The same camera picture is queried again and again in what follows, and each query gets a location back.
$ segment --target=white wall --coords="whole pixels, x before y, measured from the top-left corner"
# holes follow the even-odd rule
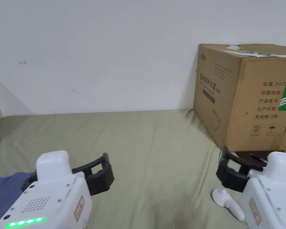
[[[192,107],[199,43],[286,45],[286,1],[1,0],[2,113]]]

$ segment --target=red label sticker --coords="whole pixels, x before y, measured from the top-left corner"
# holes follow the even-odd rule
[[[260,213],[259,213],[259,211],[257,209],[257,206],[256,206],[253,198],[250,199],[249,206],[251,208],[251,212],[252,212],[252,215],[253,215],[253,217],[255,219],[256,224],[259,225],[260,222],[262,221],[262,217],[260,216]]]
[[[77,205],[75,212],[74,212],[74,216],[75,216],[76,221],[78,221],[78,219],[80,218],[80,214],[82,213],[84,205],[85,205],[85,201],[84,201],[84,198],[82,196],[80,198],[80,201],[78,202],[78,205]]]

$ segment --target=mattress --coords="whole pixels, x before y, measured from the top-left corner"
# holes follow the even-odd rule
[[[88,229],[246,228],[216,205],[220,150],[192,111],[11,116],[0,119],[0,176],[32,172],[46,152],[71,167],[108,153],[115,181],[92,197]],[[229,191],[239,203],[240,193]]]

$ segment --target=umbrella symbol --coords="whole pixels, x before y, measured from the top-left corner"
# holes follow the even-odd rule
[[[275,129],[275,126],[271,126],[271,127],[269,127],[269,129],[270,129],[270,132],[271,132],[272,129]]]

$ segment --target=black clamp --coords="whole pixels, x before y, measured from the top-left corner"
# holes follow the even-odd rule
[[[238,172],[228,167],[229,160],[232,160],[241,165]],[[223,187],[232,189],[237,192],[243,192],[249,180],[248,173],[250,169],[262,171],[263,167],[250,164],[242,158],[239,158],[230,153],[226,146],[223,147],[221,159],[219,161],[218,169],[216,172],[216,176],[221,181]]]
[[[92,168],[99,164],[102,164],[102,170],[99,170],[97,173],[93,174]],[[85,180],[91,196],[108,191],[114,181],[114,174],[109,163],[107,153],[104,153],[103,156],[93,162],[90,162],[89,164],[72,169],[73,174],[79,173],[80,171],[82,171],[85,175]],[[24,184],[21,186],[21,190],[25,191],[31,185],[31,183],[37,180],[37,173],[35,171],[28,179],[25,180]]]

